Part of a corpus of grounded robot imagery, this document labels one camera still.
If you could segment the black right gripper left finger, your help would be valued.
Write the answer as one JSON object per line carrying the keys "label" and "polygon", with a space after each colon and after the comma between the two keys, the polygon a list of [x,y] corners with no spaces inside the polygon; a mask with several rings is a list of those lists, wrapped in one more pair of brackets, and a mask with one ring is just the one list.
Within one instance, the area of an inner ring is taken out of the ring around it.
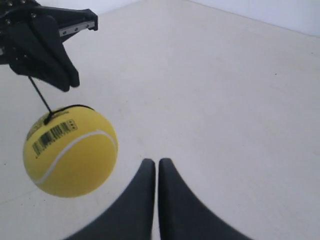
{"label": "black right gripper left finger", "polygon": [[156,167],[145,158],[135,176],[98,218],[68,240],[150,240],[155,205]]}

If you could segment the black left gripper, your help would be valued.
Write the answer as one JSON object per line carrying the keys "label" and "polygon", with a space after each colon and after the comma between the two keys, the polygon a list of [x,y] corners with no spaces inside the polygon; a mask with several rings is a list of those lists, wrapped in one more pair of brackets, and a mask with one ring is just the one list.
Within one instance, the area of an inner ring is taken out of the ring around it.
{"label": "black left gripper", "polygon": [[79,72],[64,42],[82,30],[98,30],[90,9],[42,6],[35,0],[0,2],[0,63],[68,92],[80,85]]}

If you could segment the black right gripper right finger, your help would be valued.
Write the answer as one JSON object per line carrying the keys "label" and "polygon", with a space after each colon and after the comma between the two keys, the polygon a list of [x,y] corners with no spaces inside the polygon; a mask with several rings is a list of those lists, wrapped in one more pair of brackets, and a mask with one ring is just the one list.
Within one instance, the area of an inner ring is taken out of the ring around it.
{"label": "black right gripper right finger", "polygon": [[162,240],[249,239],[197,198],[170,158],[159,161],[158,221]]}

